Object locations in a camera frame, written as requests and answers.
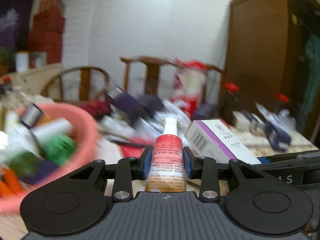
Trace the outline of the white purple striped box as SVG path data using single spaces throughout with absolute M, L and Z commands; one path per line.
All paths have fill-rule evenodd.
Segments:
M 217 163 L 227 164 L 231 159 L 239 159 L 252 165 L 260 164 L 258 158 L 220 119 L 192 121 L 185 138 L 198 155 L 214 158 Z

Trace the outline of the pink plastic basin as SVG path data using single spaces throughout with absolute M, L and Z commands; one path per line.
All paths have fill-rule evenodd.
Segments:
M 2 197 L 1 213 L 18 213 L 21 201 L 29 192 L 76 170 L 95 158 L 96 141 L 99 138 L 99 132 L 95 119 L 89 113 L 67 103 L 41 103 L 39 107 L 49 117 L 53 119 L 65 118 L 71 123 L 73 126 L 72 138 L 77 146 L 76 152 L 71 156 L 67 164 L 58 168 L 26 191 L 14 196 Z

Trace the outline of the dark purple box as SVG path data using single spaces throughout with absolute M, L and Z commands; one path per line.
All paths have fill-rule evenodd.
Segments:
M 114 87 L 109 90 L 106 97 L 110 101 L 110 104 L 120 111 L 131 125 L 139 118 L 143 119 L 148 115 L 146 108 L 136 98 L 120 87 Z

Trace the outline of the square-back wooden chair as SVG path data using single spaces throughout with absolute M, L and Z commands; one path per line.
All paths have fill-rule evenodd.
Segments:
M 144 79 L 145 94 L 157 94 L 161 66 L 169 65 L 177 67 L 176 62 L 168 58 L 134 56 L 131 58 L 120 57 L 119 59 L 121 62 L 125 63 L 123 87 L 126 92 L 129 90 L 131 65 L 134 63 L 142 63 L 146 66 L 146 77 Z
M 212 64 L 205 64 L 205 66 L 207 67 L 207 83 L 203 89 L 202 102 L 218 103 L 225 71 Z

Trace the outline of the dark blue box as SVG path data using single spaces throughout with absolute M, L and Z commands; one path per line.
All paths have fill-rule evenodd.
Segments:
M 285 152 L 291 145 L 291 136 L 271 122 L 265 124 L 264 132 L 270 146 L 279 152 Z

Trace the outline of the paper cups in plastic bag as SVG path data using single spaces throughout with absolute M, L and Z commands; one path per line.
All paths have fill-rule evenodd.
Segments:
M 208 68 L 197 60 L 176 59 L 175 64 L 177 70 L 170 101 L 191 118 L 202 101 Z

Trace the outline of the round-back wooden chair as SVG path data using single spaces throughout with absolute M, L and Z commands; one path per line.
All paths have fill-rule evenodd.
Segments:
M 66 70 L 62 70 L 56 75 L 54 75 L 42 88 L 40 94 L 45 97 L 49 97 L 49 88 L 56 81 L 59 81 L 59 98 L 57 102 L 68 102 L 68 103 L 78 103 L 78 102 L 89 102 L 90 98 L 90 84 L 91 84 L 91 72 L 99 72 L 103 76 L 104 85 L 97 94 L 94 95 L 92 99 L 99 99 L 102 96 L 106 95 L 107 88 L 109 85 L 109 74 L 103 70 L 102 68 L 95 66 L 79 66 L 74 68 L 69 68 Z M 78 100 L 66 100 L 63 95 L 63 86 L 62 86 L 62 78 L 64 75 L 69 74 L 71 72 L 80 72 L 80 81 L 79 81 L 79 96 Z

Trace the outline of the beige cabinet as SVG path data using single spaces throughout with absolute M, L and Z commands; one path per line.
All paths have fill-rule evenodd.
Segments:
M 62 70 L 61 63 L 49 64 L 25 72 L 8 74 L 14 87 L 21 87 L 28 94 L 41 94 L 42 89 L 55 75 Z

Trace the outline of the brown wooden door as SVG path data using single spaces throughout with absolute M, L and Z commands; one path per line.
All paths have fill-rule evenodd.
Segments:
M 274 109 L 280 94 L 292 98 L 289 26 L 288 0 L 231 1 L 225 81 L 239 87 L 236 110 Z

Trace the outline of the stack of red boxes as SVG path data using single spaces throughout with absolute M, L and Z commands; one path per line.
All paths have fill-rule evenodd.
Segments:
M 41 0 L 38 13 L 33 16 L 29 32 L 29 52 L 45 52 L 47 64 L 60 63 L 62 59 L 65 5 L 62 0 Z

